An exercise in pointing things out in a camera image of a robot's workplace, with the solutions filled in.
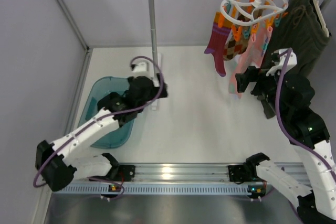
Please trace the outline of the pink patterned sock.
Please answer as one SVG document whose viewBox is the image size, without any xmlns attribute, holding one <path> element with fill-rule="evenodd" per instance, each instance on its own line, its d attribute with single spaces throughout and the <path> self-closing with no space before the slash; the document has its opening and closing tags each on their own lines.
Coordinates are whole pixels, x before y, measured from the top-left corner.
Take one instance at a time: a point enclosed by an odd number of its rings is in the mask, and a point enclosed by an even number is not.
<svg viewBox="0 0 336 224">
<path fill-rule="evenodd" d="M 245 67 L 255 66 L 260 68 L 273 32 L 272 26 L 261 27 L 250 37 L 246 49 Z"/>
<path fill-rule="evenodd" d="M 238 91 L 239 89 L 239 76 L 244 74 L 247 68 L 251 64 L 250 52 L 253 47 L 255 40 L 251 38 L 248 42 L 246 50 L 234 57 L 234 70 L 229 80 L 229 93 L 234 96 L 236 100 L 242 97 L 242 94 Z"/>
</svg>

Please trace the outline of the maroon purple sock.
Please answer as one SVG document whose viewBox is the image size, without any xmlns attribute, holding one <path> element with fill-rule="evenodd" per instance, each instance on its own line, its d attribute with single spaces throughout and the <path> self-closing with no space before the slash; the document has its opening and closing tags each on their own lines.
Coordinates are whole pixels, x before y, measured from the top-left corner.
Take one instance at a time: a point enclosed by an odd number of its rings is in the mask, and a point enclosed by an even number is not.
<svg viewBox="0 0 336 224">
<path fill-rule="evenodd" d="M 204 54 L 211 54 L 214 59 L 216 72 L 226 76 L 223 52 L 227 39 L 231 33 L 232 23 L 224 18 L 221 12 L 216 12 L 212 26 L 212 33 Z"/>
</svg>

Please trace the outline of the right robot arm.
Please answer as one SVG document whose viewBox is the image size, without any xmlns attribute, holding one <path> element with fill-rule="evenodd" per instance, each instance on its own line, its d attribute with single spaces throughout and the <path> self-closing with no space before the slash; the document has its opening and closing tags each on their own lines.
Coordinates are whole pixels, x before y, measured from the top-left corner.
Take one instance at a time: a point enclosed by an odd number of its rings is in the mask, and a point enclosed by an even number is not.
<svg viewBox="0 0 336 224">
<path fill-rule="evenodd" d="M 335 223 L 335 163 L 325 122 L 309 107 L 315 91 L 307 78 L 287 73 L 278 92 L 279 77 L 279 71 L 268 76 L 256 67 L 235 75 L 238 92 L 254 82 L 251 94 L 263 97 L 281 118 L 279 126 L 285 136 L 295 140 L 292 147 L 304 165 L 310 186 L 300 184 L 264 153 L 246 159 L 245 174 L 249 179 L 271 183 L 290 201 L 303 223 Z"/>
</svg>

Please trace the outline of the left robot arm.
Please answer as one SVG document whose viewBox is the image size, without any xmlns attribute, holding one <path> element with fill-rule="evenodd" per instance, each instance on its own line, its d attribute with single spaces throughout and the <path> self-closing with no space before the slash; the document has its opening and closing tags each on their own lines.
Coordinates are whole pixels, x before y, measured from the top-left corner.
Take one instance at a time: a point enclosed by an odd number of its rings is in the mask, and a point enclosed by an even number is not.
<svg viewBox="0 0 336 224">
<path fill-rule="evenodd" d="M 94 181 L 113 181 L 120 164 L 109 153 L 80 158 L 79 155 L 105 135 L 114 132 L 134 120 L 146 106 L 160 98 L 166 98 L 167 85 L 161 74 L 159 86 L 145 76 L 129 77 L 129 88 L 123 94 L 111 92 L 98 101 L 98 113 L 71 133 L 49 143 L 37 145 L 35 167 L 37 179 L 53 191 L 60 191 L 73 180 L 88 178 Z"/>
</svg>

